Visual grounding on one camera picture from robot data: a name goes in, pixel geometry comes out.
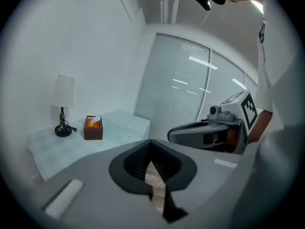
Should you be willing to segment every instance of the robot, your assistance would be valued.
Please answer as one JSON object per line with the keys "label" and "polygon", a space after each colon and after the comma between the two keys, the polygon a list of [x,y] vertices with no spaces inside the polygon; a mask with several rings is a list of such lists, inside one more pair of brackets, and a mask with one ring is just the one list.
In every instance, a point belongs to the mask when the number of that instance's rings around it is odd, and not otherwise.
{"label": "robot", "polygon": [[[247,136],[252,131],[258,114],[249,90],[237,93],[220,105],[211,106],[207,119],[171,129],[168,141],[184,146],[213,151],[228,151],[242,154],[247,144]],[[235,147],[226,143],[227,132],[238,132]]]}

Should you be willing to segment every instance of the tissue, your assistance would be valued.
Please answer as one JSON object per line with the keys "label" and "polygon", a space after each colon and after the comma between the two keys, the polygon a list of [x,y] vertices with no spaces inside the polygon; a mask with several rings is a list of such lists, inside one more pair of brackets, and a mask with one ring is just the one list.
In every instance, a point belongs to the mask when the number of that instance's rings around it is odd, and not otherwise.
{"label": "tissue", "polygon": [[100,116],[95,116],[95,117],[93,117],[92,120],[91,120],[91,125],[93,125],[94,123],[100,121],[100,119],[101,119]]}

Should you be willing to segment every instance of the white tablecloth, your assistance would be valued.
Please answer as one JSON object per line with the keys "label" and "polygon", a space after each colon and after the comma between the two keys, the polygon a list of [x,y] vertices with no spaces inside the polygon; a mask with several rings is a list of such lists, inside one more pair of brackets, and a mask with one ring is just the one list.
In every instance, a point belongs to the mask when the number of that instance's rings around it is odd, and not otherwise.
{"label": "white tablecloth", "polygon": [[32,152],[40,174],[47,180],[78,159],[113,147],[145,140],[150,121],[121,110],[101,114],[103,140],[84,140],[85,117],[70,123],[77,132],[67,137],[58,137],[54,128],[29,135],[28,149]]}

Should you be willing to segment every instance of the tissue box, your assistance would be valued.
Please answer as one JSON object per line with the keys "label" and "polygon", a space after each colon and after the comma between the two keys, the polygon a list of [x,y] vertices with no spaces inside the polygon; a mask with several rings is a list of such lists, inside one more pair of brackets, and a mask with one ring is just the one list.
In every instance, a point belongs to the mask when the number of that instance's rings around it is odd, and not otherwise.
{"label": "tissue box", "polygon": [[94,116],[88,115],[84,126],[85,140],[102,140],[103,139],[103,124],[102,119],[91,125],[91,120]]}

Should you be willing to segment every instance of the window blind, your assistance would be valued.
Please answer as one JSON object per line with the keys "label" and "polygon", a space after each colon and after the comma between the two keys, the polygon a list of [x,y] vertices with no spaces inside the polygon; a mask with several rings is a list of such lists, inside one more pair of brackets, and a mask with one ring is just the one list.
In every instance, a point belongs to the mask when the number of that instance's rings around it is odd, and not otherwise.
{"label": "window blind", "polygon": [[167,140],[171,128],[196,121],[209,55],[209,49],[195,43],[156,36],[135,108],[135,115],[151,121],[148,138]]}
{"label": "window blind", "polygon": [[244,91],[244,72],[224,57],[212,52],[210,79],[199,120],[206,119],[212,105],[218,105],[233,94]]}
{"label": "window blind", "polygon": [[252,81],[250,79],[250,77],[247,74],[246,74],[246,77],[245,77],[245,87],[247,89],[249,89],[249,91],[251,93],[251,96],[253,97],[253,99],[255,99],[257,85],[255,84],[254,81]]}

